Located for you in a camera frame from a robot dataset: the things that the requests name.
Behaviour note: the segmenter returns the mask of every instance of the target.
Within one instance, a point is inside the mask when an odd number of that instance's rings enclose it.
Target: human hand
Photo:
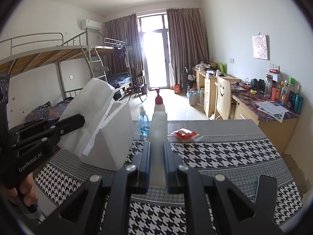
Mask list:
[[[18,196],[16,188],[6,189],[3,185],[0,185],[1,191],[4,196],[9,199]],[[30,173],[19,185],[19,189],[22,194],[24,194],[24,203],[26,206],[38,203],[38,194],[35,187],[35,181],[32,178],[32,173]]]

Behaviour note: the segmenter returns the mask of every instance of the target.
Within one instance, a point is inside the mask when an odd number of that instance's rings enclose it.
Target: screw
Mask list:
[[[91,182],[98,182],[100,180],[100,176],[99,175],[92,175],[89,180]]]
[[[127,169],[128,171],[134,171],[134,170],[137,169],[137,166],[134,165],[134,164],[130,164],[130,165],[128,165],[128,166],[126,167],[126,169]]]
[[[225,180],[225,176],[224,176],[223,174],[216,174],[216,175],[215,175],[215,179],[216,179],[217,181],[222,182],[222,181]]]
[[[186,171],[189,169],[189,167],[186,164],[180,164],[180,165],[178,165],[178,169],[180,171]]]

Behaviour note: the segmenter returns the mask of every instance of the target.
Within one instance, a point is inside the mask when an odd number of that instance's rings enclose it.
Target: green cap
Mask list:
[[[292,77],[290,77],[290,78],[289,78],[289,83],[294,85],[294,84],[295,84],[295,79],[292,78]]]

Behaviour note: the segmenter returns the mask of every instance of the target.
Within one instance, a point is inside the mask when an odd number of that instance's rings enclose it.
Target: upper bunk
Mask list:
[[[85,58],[88,66],[90,67],[90,62],[94,62],[92,61],[91,57],[99,58],[100,56],[111,54],[115,51],[115,48],[120,48],[123,45],[126,45],[126,42],[105,38],[105,36],[102,33],[95,30],[93,30],[93,32],[97,32],[99,35],[103,37],[104,46],[89,45],[88,31],[91,30],[86,29],[86,31],[74,36],[73,38],[67,40],[66,42],[64,42],[64,37],[62,33],[34,33],[2,40],[0,41],[0,44],[4,42],[10,43],[11,55],[0,60],[0,73],[8,73],[10,74],[10,77],[13,77],[25,71],[41,67],[43,65],[80,58]],[[26,43],[20,43],[17,45],[12,45],[12,42],[15,39],[40,35],[41,36],[58,35],[61,37],[59,39],[48,38],[43,40],[36,40]],[[85,35],[86,37],[85,45],[82,45],[82,35]],[[51,42],[51,41],[62,41],[62,44],[54,47],[33,49],[30,51],[25,51],[12,55],[13,48],[37,42]]]

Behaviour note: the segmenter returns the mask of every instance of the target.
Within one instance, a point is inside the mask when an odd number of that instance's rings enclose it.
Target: wooden chair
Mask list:
[[[130,98],[131,98],[131,94],[133,93],[133,90],[136,90],[136,94],[135,94],[135,97],[134,97],[134,98],[136,98],[136,96],[137,96],[137,94],[138,94],[138,96],[139,96],[141,102],[143,102],[143,101],[145,101],[145,100],[147,99],[147,98],[146,98],[146,99],[142,100],[141,97],[140,97],[140,94],[139,94],[139,92],[138,92],[138,89],[141,90],[141,89],[143,88],[143,90],[144,90],[146,96],[148,97],[148,95],[147,95],[147,93],[146,93],[146,90],[145,90],[145,88],[144,88],[144,86],[145,86],[145,82],[144,82],[144,80],[143,80],[144,72],[145,72],[145,71],[142,71],[142,72],[138,73],[138,75],[136,76],[136,79],[135,79],[133,85],[127,88],[127,90],[130,90],[130,94],[129,94],[129,99],[128,99],[128,101],[129,101]]]
[[[222,117],[224,120],[229,119],[231,104],[232,89],[230,82],[222,77],[217,77],[215,119],[218,119],[219,117]]]

